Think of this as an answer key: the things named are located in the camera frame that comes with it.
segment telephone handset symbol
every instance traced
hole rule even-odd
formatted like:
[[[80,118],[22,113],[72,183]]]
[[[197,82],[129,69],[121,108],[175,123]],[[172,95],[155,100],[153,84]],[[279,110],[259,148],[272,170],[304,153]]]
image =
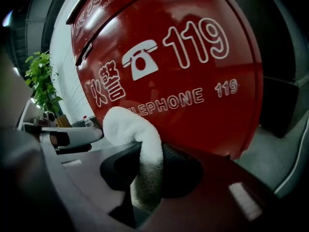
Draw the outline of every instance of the telephone handset symbol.
[[[133,81],[159,70],[157,64],[149,54],[157,48],[158,45],[154,40],[147,40],[132,47],[126,54],[124,54],[122,57],[122,65],[124,68],[131,65]],[[136,66],[136,61],[139,58],[144,60],[145,68],[143,70],[139,70]]]

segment bottle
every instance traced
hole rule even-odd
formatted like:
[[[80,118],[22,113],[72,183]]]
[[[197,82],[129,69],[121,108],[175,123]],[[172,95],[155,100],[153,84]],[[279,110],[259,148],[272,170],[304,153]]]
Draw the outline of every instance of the bottle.
[[[86,127],[94,127],[95,126],[94,123],[89,118],[87,118],[86,115],[83,118],[84,118]]]

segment green plant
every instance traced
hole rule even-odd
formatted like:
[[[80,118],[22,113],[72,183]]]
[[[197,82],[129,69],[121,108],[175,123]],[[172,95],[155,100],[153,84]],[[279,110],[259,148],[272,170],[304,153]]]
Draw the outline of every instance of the green plant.
[[[52,85],[50,76],[53,73],[53,67],[50,65],[50,54],[47,52],[33,53],[26,59],[26,63],[33,59],[29,70],[26,71],[27,85],[32,87],[34,91],[34,101],[44,111],[59,112],[58,101],[62,98],[56,95],[56,89]]]

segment fire hydrant cabinet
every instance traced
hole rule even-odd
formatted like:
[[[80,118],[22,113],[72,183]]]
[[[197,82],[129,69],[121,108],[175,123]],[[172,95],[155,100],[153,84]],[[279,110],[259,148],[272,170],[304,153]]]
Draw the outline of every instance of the fire hydrant cabinet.
[[[258,124],[262,63],[234,0],[80,0],[76,69],[102,125],[121,106],[163,142],[238,157]]]

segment white cloth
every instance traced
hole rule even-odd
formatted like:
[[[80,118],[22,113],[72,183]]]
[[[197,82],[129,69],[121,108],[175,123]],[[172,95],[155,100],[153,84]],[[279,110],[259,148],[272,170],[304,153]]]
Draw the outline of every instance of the white cloth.
[[[130,186],[131,200],[137,208],[153,211],[162,193],[163,151],[158,131],[141,116],[112,107],[103,120],[103,132],[115,146],[141,142],[140,172]]]

